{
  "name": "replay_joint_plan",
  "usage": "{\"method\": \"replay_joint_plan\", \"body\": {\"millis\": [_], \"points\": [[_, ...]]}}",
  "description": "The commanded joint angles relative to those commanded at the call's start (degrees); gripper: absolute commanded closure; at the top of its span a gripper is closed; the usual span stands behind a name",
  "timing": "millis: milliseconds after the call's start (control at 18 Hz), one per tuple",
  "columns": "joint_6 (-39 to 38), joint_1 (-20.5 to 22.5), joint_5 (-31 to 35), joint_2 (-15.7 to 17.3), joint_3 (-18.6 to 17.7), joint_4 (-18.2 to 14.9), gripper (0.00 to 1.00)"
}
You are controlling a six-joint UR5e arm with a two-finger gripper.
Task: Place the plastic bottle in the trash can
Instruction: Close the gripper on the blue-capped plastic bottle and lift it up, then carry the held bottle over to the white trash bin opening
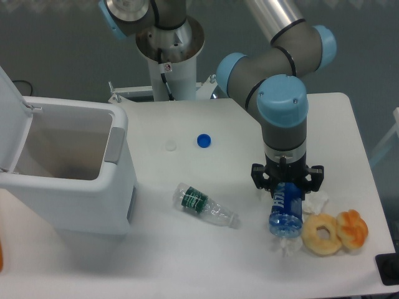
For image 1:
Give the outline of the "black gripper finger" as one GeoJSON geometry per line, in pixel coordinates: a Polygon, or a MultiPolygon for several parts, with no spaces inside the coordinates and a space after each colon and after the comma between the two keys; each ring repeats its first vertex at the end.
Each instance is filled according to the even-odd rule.
{"type": "Polygon", "coordinates": [[[323,182],[322,173],[312,173],[309,181],[309,192],[318,192],[323,182]]]}
{"type": "Polygon", "coordinates": [[[251,177],[258,189],[270,189],[270,179],[266,173],[255,171],[251,173],[251,177]]]}

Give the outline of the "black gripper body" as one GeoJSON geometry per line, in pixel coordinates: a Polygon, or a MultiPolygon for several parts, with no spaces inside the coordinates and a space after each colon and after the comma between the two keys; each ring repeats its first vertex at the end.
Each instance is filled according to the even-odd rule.
{"type": "Polygon", "coordinates": [[[324,180],[324,167],[322,165],[308,167],[306,165],[306,154],[299,160],[289,162],[286,157],[280,157],[277,162],[266,157],[266,164],[254,163],[252,172],[266,173],[270,179],[269,192],[274,192],[279,183],[294,183],[302,192],[309,192],[309,181],[312,173],[322,173],[324,180]]]}

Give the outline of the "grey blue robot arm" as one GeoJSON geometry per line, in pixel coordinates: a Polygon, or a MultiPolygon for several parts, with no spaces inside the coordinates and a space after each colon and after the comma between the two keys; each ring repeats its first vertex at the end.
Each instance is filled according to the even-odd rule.
{"type": "MultiPolygon", "coordinates": [[[[262,127],[266,163],[252,166],[252,179],[270,192],[280,183],[316,192],[324,167],[306,163],[309,104],[300,78],[330,64],[337,42],[328,28],[308,25],[293,1],[246,4],[271,47],[255,58],[227,55],[216,82],[262,127]]],[[[156,101],[195,98],[196,72],[178,67],[196,59],[204,33],[184,1],[100,1],[99,7],[118,38],[135,36],[148,61],[156,101]]]]}

